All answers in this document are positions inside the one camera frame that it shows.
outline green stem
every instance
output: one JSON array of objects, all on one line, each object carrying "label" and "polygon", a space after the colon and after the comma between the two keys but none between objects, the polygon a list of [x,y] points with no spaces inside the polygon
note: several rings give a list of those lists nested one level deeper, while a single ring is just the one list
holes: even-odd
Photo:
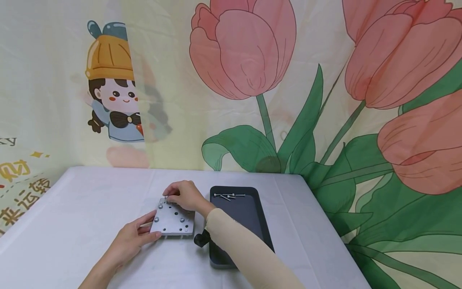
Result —
[{"label": "green stem", "polygon": [[393,167],[390,163],[383,163],[379,165],[368,166],[368,167],[365,167],[359,170],[346,172],[340,175],[327,178],[319,185],[318,188],[328,185],[328,184],[338,183],[338,182],[341,182],[347,179],[362,177],[365,175],[370,175],[370,174],[378,173],[378,172],[381,172],[383,173],[383,175],[386,175],[387,173],[392,172],[392,171],[393,171]]},{"label": "green stem", "polygon": [[357,109],[351,114],[350,118],[346,121],[346,123],[342,126],[342,128],[339,130],[337,135],[335,136],[334,140],[330,143],[329,147],[327,148],[326,153],[322,157],[321,161],[319,162],[321,165],[324,165],[329,158],[330,154],[333,152],[337,144],[340,142],[342,137],[347,133],[347,131],[351,128],[353,125],[354,121],[358,118],[360,112],[363,110],[363,108],[366,106],[366,102],[363,100]]},{"label": "green stem", "polygon": [[268,108],[266,107],[265,98],[263,94],[256,96],[258,102],[258,108],[260,109],[261,120],[263,121],[263,128],[265,129],[266,138],[269,140],[269,143],[276,151],[276,144],[274,143],[273,129],[271,128],[271,121],[269,120]]},{"label": "green stem", "polygon": [[362,254],[364,256],[367,256],[371,259],[374,259],[383,265],[393,268],[395,270],[401,271],[403,273],[409,274],[411,276],[414,276],[424,282],[427,282],[428,284],[436,287],[436,288],[444,288],[444,289],[459,289],[456,285],[444,280],[438,275],[435,275],[431,272],[419,269],[417,267],[408,265],[406,263],[400,262],[396,259],[391,258],[390,256],[376,251],[374,249],[368,248],[368,247],[363,247],[363,246],[357,246],[357,245],[350,245],[350,244],[345,244],[346,247],[350,251],[357,252],[359,254]]}]

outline blue shirt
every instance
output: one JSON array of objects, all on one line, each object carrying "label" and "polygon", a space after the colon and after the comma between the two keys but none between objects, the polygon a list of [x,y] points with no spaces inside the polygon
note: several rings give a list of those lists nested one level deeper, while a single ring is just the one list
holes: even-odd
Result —
[{"label": "blue shirt", "polygon": [[106,109],[102,103],[93,100],[91,107],[96,113],[96,116],[108,127],[109,138],[119,142],[144,142],[143,135],[138,131],[136,125],[129,123],[124,128],[115,127],[111,123],[109,114],[110,110]]}]

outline yellow hat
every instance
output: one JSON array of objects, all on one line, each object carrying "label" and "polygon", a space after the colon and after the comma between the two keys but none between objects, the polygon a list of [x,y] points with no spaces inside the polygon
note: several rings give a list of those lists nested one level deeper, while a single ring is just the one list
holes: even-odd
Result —
[{"label": "yellow hat", "polygon": [[113,78],[135,80],[128,41],[110,35],[101,35],[88,51],[89,80]]}]

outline yellow star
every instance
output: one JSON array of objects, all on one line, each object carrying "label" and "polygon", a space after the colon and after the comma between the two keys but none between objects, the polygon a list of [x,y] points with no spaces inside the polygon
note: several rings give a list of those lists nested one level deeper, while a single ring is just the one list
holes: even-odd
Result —
[{"label": "yellow star", "polygon": [[30,156],[31,157],[36,157],[36,158],[40,158],[42,156],[43,153],[39,153],[39,152],[34,152],[33,154],[31,154]]}]

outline finger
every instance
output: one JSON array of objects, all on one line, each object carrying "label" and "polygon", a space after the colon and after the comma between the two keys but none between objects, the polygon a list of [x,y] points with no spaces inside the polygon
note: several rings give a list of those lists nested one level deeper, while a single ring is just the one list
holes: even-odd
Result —
[{"label": "finger", "polygon": [[138,228],[138,235],[148,233],[151,230],[151,226],[146,226],[146,227],[139,227]]},{"label": "finger", "polygon": [[152,232],[142,236],[139,236],[140,245],[144,246],[146,244],[157,241],[162,236],[161,232]]},{"label": "finger", "polygon": [[180,183],[181,182],[174,182],[171,183],[163,192],[163,196],[169,196],[173,194],[180,193]]},{"label": "finger", "polygon": [[154,219],[154,216],[156,215],[156,213],[157,213],[157,210],[149,212],[146,215],[144,215],[142,217],[139,217],[138,219],[136,219],[132,223],[134,223],[136,225],[136,228],[139,228],[141,225],[149,223],[149,220],[152,221],[152,219]]},{"label": "finger", "polygon": [[169,202],[169,203],[178,203],[179,199],[180,199],[180,196],[170,195],[167,198],[167,202]]}]

